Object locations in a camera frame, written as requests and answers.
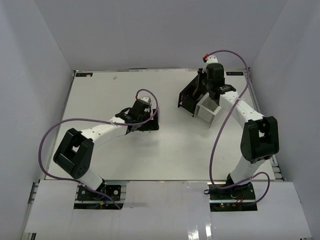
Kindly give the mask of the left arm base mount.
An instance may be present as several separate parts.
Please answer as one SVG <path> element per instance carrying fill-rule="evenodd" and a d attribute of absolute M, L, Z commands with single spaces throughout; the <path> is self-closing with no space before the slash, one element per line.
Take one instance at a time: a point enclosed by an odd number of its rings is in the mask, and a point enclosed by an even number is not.
<path fill-rule="evenodd" d="M 121 210 L 125 197 L 125 185 L 104 183 L 96 192 L 88 190 L 84 185 L 79 185 L 73 208 L 75 210 Z"/>

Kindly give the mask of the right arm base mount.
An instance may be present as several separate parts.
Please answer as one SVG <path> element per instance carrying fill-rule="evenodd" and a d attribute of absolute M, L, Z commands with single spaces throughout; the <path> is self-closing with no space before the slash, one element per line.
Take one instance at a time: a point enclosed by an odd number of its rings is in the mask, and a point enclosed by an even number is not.
<path fill-rule="evenodd" d="M 210 184 L 203 193 L 209 196 L 211 212 L 255 212 L 258 210 L 252 183 L 228 189 L 217 189 Z"/>

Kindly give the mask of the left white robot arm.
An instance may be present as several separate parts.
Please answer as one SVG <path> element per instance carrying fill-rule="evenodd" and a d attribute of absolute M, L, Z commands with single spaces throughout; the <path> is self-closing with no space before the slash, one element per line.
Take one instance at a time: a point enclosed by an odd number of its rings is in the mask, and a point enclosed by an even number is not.
<path fill-rule="evenodd" d="M 159 109 L 152 109 L 151 99 L 136 99 L 132 107 L 127 107 L 113 116 L 109 123 L 76 130 L 69 129 L 62 138 L 53 161 L 73 180 L 88 187 L 88 193 L 99 200 L 105 196 L 105 180 L 90 167 L 95 148 L 131 132 L 159 130 Z"/>

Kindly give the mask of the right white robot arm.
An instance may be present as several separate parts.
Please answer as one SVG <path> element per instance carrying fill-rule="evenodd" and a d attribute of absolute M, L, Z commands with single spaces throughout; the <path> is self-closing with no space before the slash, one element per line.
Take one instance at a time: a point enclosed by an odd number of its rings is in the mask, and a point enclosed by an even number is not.
<path fill-rule="evenodd" d="M 254 110 L 236 89 L 225 83 L 224 67 L 220 63 L 208 63 L 203 68 L 206 75 L 203 86 L 211 100 L 228 112 L 242 128 L 240 141 L 241 158 L 235 169 L 227 176 L 224 185 L 211 185 L 236 200 L 244 193 L 245 185 L 259 175 L 259 167 L 279 152 L 278 122 Z"/>

